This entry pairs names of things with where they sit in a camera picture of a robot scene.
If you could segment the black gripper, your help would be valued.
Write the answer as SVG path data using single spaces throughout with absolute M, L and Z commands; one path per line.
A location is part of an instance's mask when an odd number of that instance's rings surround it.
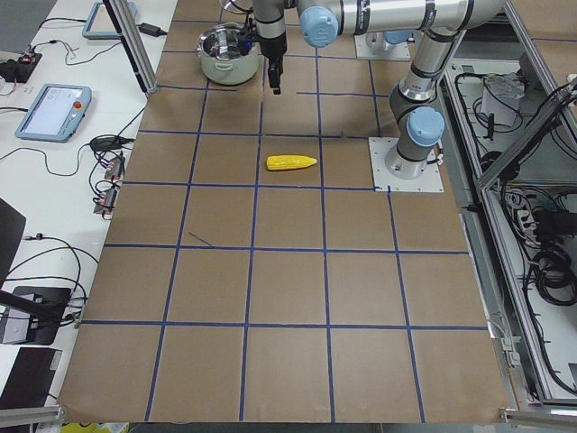
M 281 94 L 283 57 L 287 52 L 287 35 L 283 32 L 274 38 L 261 36 L 261 53 L 268 59 L 268 80 L 274 95 Z

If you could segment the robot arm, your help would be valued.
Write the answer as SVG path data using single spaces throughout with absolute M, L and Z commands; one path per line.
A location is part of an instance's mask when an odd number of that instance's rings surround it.
M 367 33 L 364 42 L 373 56 L 408 58 L 408 43 L 411 40 L 413 40 L 412 30 L 394 30 Z
M 392 89 L 389 106 L 400 137 L 385 157 L 387 170 L 403 180 L 419 177 L 444 132 L 444 118 L 430 107 L 436 83 L 463 34 L 486 23 L 501 1 L 255 1 L 255 37 L 268 60 L 270 88 L 280 92 L 287 51 L 284 13 L 296 9 L 306 42 L 324 48 L 338 36 L 387 31 L 421 31 L 407 75 Z

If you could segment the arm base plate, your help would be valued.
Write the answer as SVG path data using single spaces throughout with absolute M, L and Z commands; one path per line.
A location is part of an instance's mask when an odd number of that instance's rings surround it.
M 423 161 L 407 161 L 399 154 L 396 137 L 370 137 L 373 188 L 378 192 L 443 193 L 434 147 Z
M 365 60 L 409 61 L 412 32 L 372 32 L 354 37 L 356 57 Z

